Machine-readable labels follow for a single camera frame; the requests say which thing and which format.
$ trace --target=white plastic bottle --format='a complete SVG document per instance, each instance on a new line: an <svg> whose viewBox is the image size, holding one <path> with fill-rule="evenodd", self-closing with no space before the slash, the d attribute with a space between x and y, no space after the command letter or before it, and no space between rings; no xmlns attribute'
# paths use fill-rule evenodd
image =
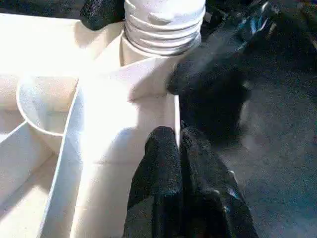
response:
<svg viewBox="0 0 317 238"><path fill-rule="evenodd" d="M205 0L125 0L125 33L151 54L178 55L201 40Z"/></svg>

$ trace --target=black object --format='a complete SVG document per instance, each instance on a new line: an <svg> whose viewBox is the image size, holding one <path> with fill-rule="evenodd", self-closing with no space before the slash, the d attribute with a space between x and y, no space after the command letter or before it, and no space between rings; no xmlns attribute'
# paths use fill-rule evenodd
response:
<svg viewBox="0 0 317 238"><path fill-rule="evenodd" d="M179 233L183 209L180 157L174 131L149 135L131 183L124 237L169 238Z"/></svg>
<svg viewBox="0 0 317 238"><path fill-rule="evenodd" d="M91 30L124 19L124 0L86 0L80 12L82 23Z"/></svg>
<svg viewBox="0 0 317 238"><path fill-rule="evenodd" d="M213 152L211 144L195 127L182 131L181 161L186 226L193 219L206 224L211 237L257 238L250 211L234 174Z"/></svg>
<svg viewBox="0 0 317 238"><path fill-rule="evenodd" d="M222 83L244 60L247 46L265 39L278 13L268 1L260 0L229 15L223 27L179 62L167 89L181 95Z"/></svg>

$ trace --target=gray floor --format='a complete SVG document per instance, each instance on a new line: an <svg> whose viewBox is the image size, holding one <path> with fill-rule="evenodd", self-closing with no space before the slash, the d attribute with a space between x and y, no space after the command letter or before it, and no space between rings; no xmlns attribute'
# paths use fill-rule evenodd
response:
<svg viewBox="0 0 317 238"><path fill-rule="evenodd" d="M241 131L214 143L262 238L317 237L317 56L289 23L250 55Z"/></svg>

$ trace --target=white plastic container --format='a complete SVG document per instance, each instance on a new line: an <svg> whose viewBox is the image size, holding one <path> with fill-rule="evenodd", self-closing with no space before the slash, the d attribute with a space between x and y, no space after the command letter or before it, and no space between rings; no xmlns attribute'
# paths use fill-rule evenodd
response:
<svg viewBox="0 0 317 238"><path fill-rule="evenodd" d="M165 91L172 67L150 58L80 79L39 237L122 236L149 133L170 126L178 140L178 97Z"/></svg>
<svg viewBox="0 0 317 238"><path fill-rule="evenodd" d="M38 130L47 123L42 113L51 103L54 112L69 108L72 89L66 78L76 81L90 70L108 72L121 67L123 23L93 32L79 20L0 14L0 29L0 237L35 238L55 171L54 152L59 152L50 136L60 143L66 115L64 111L57 123L59 130L50 134L43 133L47 128ZM41 119L39 126L24 121L17 106L17 84L25 82L26 74L36 76L25 84L20 108L33 108L27 113ZM32 100L37 103L27 104Z"/></svg>
<svg viewBox="0 0 317 238"><path fill-rule="evenodd" d="M0 74L0 237L8 238L37 235L56 164L18 110L18 79Z"/></svg>
<svg viewBox="0 0 317 238"><path fill-rule="evenodd" d="M137 48L162 56L178 55L198 40L205 0L125 0L125 32Z"/></svg>
<svg viewBox="0 0 317 238"><path fill-rule="evenodd" d="M24 119L56 153L78 79L74 77L23 77L17 87L18 108Z"/></svg>
<svg viewBox="0 0 317 238"><path fill-rule="evenodd" d="M98 60L122 27L119 22L91 31L74 19L0 14L1 72L79 76ZM109 68L105 63L101 69Z"/></svg>

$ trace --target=white plastic tray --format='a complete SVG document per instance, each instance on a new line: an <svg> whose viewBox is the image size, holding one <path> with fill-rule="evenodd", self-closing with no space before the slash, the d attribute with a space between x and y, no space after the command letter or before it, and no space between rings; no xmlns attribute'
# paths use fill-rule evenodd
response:
<svg viewBox="0 0 317 238"><path fill-rule="evenodd" d="M165 91L172 66L150 58L80 79L40 237L122 236L149 133L165 125L178 138L178 98Z"/></svg>
<svg viewBox="0 0 317 238"><path fill-rule="evenodd" d="M0 237L121 236L130 182L148 134L159 125L174 128L177 136L179 131L178 98L165 91L178 58L138 55L122 39L122 27L92 32L78 20L0 14L0 85L6 94L0 114L10 118L0 121ZM58 91L61 97L51 92L80 75L67 134L58 131L62 148L49 193L59 150L47 135L53 138L56 131L47 133L50 128L32 116L41 118L47 105L60 102L68 110L76 84L65 95ZM27 77L34 81L18 90L17 99L21 91L26 96L18 108L17 85ZM39 78L48 84L37 91ZM31 107L34 114L25 110L27 101L34 103L29 93L40 99Z"/></svg>

